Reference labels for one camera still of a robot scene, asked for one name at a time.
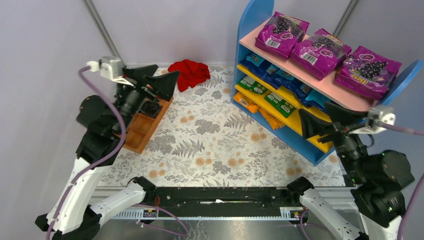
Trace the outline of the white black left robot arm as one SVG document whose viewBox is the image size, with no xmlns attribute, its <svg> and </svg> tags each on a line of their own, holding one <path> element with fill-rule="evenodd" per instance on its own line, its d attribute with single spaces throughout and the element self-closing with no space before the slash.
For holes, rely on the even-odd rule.
<svg viewBox="0 0 424 240">
<path fill-rule="evenodd" d="M 153 198 L 144 177 L 132 179 L 123 190 L 96 204 L 90 199 L 123 148 L 128 125 L 147 99 L 169 101 L 179 71 L 155 75 L 158 66 L 125 68 L 89 61 L 78 70 L 94 94 L 82 101 L 77 122 L 85 127 L 70 177 L 53 209 L 35 224 L 48 240 L 91 240 L 121 211 Z"/>
</svg>

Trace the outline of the purple grape candy bag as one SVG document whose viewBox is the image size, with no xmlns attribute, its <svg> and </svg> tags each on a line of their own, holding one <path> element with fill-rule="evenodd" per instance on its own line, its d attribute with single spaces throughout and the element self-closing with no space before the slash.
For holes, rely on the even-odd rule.
<svg viewBox="0 0 424 240">
<path fill-rule="evenodd" d="M 339 68 L 351 52 L 349 45 L 321 28 L 296 44 L 289 58 L 321 81 Z"/>
<path fill-rule="evenodd" d="M 305 37 L 310 23 L 278 11 L 267 21 L 255 38 L 255 46 L 284 60 Z"/>
<path fill-rule="evenodd" d="M 342 63 L 335 83 L 365 98 L 378 101 L 391 88 L 402 63 L 359 46 Z"/>
</svg>

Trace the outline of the blue candy bag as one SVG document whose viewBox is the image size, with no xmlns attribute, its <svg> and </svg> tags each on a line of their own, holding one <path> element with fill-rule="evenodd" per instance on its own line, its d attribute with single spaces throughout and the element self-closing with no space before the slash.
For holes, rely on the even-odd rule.
<svg viewBox="0 0 424 240">
<path fill-rule="evenodd" d="M 278 89 L 282 86 L 275 80 L 274 77 L 272 77 L 270 73 L 267 72 L 268 68 L 272 64 L 260 55 L 251 52 L 244 59 L 240 60 L 239 64 L 247 68 L 253 75 L 257 76 L 262 81 L 271 85 L 274 89 Z"/>
<path fill-rule="evenodd" d="M 307 106 L 316 107 L 317 109 L 326 113 L 325 103 L 331 103 L 332 100 L 313 89 L 306 96 L 304 102 Z"/>
<path fill-rule="evenodd" d="M 266 72 L 271 76 L 273 80 L 279 83 L 281 86 L 285 87 L 300 100 L 300 102 L 310 108 L 312 105 L 307 100 L 307 96 L 311 93 L 312 88 L 305 83 L 301 82 L 291 74 L 285 72 L 281 68 L 278 68 L 276 65 L 271 64 Z"/>
</svg>

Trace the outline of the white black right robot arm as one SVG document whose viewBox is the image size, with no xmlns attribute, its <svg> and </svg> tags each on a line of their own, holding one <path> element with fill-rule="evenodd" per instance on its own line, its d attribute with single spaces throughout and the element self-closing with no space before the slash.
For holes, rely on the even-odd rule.
<svg viewBox="0 0 424 240">
<path fill-rule="evenodd" d="M 401 239 L 407 217 L 402 190 L 415 179 L 411 165 L 404 153 L 395 150 L 370 155 L 360 135 L 373 137 L 385 130 L 408 133 L 409 129 L 395 125 L 396 116 L 389 106 L 354 111 L 327 102 L 324 107 L 330 121 L 299 110 L 302 136 L 318 136 L 320 143 L 333 144 L 347 176 L 357 186 L 350 192 L 366 231 L 345 220 L 304 177 L 287 185 L 290 199 L 314 214 L 338 240 Z"/>
</svg>

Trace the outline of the floral table mat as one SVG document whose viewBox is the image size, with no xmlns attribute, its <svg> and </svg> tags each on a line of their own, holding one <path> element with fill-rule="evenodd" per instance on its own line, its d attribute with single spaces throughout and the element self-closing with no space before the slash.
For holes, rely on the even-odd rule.
<svg viewBox="0 0 424 240">
<path fill-rule="evenodd" d="M 233 104 L 233 67 L 210 74 L 175 92 L 143 152 L 122 149 L 100 186 L 123 187 L 139 176 L 159 187 L 282 187 L 298 177 L 345 186 L 334 154 L 314 165 Z"/>
</svg>

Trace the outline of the blue candy bag on shelf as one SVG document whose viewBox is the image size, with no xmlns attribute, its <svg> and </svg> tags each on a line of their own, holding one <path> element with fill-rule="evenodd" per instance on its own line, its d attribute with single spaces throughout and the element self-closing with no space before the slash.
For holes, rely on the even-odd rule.
<svg viewBox="0 0 424 240">
<path fill-rule="evenodd" d="M 257 76 L 262 81 L 271 85 L 274 89 L 278 89 L 282 86 L 275 80 L 274 77 L 272 77 L 270 73 L 267 72 L 268 68 L 272 64 L 260 55 L 251 52 L 244 59 L 240 60 L 239 64 L 247 68 L 253 75 Z"/>
</svg>

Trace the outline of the orange wooden divided tray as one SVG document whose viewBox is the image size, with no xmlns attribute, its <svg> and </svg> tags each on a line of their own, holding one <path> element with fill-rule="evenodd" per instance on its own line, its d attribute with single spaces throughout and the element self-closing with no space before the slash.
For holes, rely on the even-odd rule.
<svg viewBox="0 0 424 240">
<path fill-rule="evenodd" d="M 156 118 L 151 118 L 140 113 L 133 115 L 131 122 L 127 124 L 125 143 L 123 147 L 129 151 L 141 154 L 157 129 L 159 123 L 165 116 L 165 113 L 173 100 L 174 99 L 172 98 L 170 101 L 166 101 L 159 96 L 156 96 L 155 102 L 159 102 L 162 106 L 162 109 Z"/>
</svg>

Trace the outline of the red cloth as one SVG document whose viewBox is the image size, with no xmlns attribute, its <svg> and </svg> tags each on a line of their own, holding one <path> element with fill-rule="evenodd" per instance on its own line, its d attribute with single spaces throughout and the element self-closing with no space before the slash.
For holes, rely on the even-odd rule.
<svg viewBox="0 0 424 240">
<path fill-rule="evenodd" d="M 211 78 L 209 67 L 206 64 L 188 59 L 171 64 L 167 70 L 168 72 L 179 71 L 177 88 L 180 92 L 186 91 L 189 87 L 194 88 Z"/>
</svg>

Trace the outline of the purple grape candy bag middle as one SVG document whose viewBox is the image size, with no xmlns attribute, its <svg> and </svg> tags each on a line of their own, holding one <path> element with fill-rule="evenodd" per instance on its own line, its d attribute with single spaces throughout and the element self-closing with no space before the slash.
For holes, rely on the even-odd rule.
<svg viewBox="0 0 424 240">
<path fill-rule="evenodd" d="M 321 81 L 339 68 L 351 52 L 349 45 L 321 28 L 296 44 L 289 58 Z"/>
</svg>

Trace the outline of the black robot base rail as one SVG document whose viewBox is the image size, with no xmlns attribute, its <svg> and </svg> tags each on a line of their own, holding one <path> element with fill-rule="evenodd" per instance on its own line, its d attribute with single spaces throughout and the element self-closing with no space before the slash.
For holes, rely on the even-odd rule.
<svg viewBox="0 0 424 240">
<path fill-rule="evenodd" d="M 146 192 L 142 205 L 166 210 L 161 217 L 187 218 L 280 217 L 281 208 L 300 207 L 300 196 L 313 188 L 305 177 L 286 187 L 159 187 L 145 177 L 133 183 Z"/>
</svg>

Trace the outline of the green white Fox's candy bag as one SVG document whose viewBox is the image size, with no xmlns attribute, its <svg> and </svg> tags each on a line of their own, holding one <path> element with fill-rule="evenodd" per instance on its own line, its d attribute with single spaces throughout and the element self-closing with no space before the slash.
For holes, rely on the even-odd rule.
<svg viewBox="0 0 424 240">
<path fill-rule="evenodd" d="M 267 103 L 265 108 L 272 115 L 279 115 L 284 118 L 289 118 L 297 109 L 284 98 L 276 93 L 268 93 L 263 100 Z"/>
</svg>

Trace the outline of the blue yellow pink shelf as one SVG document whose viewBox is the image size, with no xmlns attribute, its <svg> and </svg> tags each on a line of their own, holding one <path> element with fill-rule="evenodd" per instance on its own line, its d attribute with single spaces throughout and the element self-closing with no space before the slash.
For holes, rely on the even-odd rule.
<svg viewBox="0 0 424 240">
<path fill-rule="evenodd" d="M 261 27 L 263 27 L 272 16 L 274 12 L 274 4 L 275 2 L 273 0 L 251 0 L 241 15 L 237 29 L 237 45 L 235 52 L 232 93 L 236 94 L 240 92 L 244 94 L 248 99 L 252 100 L 261 108 L 267 110 L 275 118 L 282 121 L 284 126 L 274 130 L 259 112 L 252 113 L 236 101 L 234 102 L 234 105 L 316 166 L 330 154 L 334 153 L 335 149 L 333 145 L 329 142 L 318 142 L 317 136 L 309 139 L 303 139 L 301 119 L 299 116 L 299 110 L 302 108 L 301 103 L 287 89 L 283 87 L 280 89 L 273 89 L 269 84 L 252 74 L 246 67 L 240 65 L 239 62 L 249 53 L 255 52 L 345 108 L 356 111 L 364 111 L 371 106 L 371 103 L 366 102 L 365 99 L 349 93 L 347 90 L 335 85 L 335 72 L 330 73 L 323 80 L 319 81 L 302 70 L 299 66 L 295 65 L 292 60 L 280 59 L 277 56 L 266 53 L 255 46 L 255 37 L 258 35 Z M 238 86 L 238 82 L 245 76 L 250 76 L 254 78 L 254 80 L 263 84 L 268 90 L 273 90 L 274 93 L 290 102 L 296 108 L 295 111 L 289 117 L 285 118 L 265 100 L 264 95 L 252 93 Z"/>
</svg>

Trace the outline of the purple grape candy bag left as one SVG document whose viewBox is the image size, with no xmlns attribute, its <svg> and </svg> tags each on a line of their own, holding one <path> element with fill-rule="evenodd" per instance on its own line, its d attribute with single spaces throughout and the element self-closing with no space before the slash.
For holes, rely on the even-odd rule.
<svg viewBox="0 0 424 240">
<path fill-rule="evenodd" d="M 278 11 L 267 21 L 255 38 L 255 46 L 284 60 L 305 37 L 310 23 Z"/>
</svg>

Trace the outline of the black round object in tray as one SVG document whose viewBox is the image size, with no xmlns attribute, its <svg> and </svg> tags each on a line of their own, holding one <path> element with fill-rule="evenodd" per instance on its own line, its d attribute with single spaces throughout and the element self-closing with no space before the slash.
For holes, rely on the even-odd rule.
<svg viewBox="0 0 424 240">
<path fill-rule="evenodd" d="M 162 110 L 162 106 L 158 101 L 146 100 L 141 105 L 138 113 L 155 119 Z"/>
</svg>

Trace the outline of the orange mango candy bag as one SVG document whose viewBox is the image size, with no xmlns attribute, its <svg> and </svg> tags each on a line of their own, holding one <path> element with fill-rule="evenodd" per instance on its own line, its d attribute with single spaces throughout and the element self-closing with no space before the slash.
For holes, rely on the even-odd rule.
<svg viewBox="0 0 424 240">
<path fill-rule="evenodd" d="M 280 121 L 279 119 L 274 117 L 272 114 L 270 114 L 264 108 L 260 108 L 259 112 L 262 115 L 262 117 L 266 120 L 266 122 L 270 125 L 270 127 L 273 131 L 280 129 L 280 128 L 283 128 L 285 126 L 285 124 L 282 121 Z"/>
<path fill-rule="evenodd" d="M 260 106 L 254 103 L 252 100 L 250 100 L 247 96 L 242 94 L 241 92 L 237 92 L 233 99 L 245 107 L 248 111 L 250 111 L 252 114 L 257 113 L 260 110 Z"/>
</svg>

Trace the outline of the purple grape candy bag right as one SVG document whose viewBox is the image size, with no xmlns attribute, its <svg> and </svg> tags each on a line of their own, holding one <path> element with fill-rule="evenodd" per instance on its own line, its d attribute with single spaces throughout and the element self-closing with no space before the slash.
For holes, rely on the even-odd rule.
<svg viewBox="0 0 424 240">
<path fill-rule="evenodd" d="M 359 46 L 342 63 L 335 83 L 365 98 L 378 101 L 391 88 L 402 63 Z"/>
</svg>

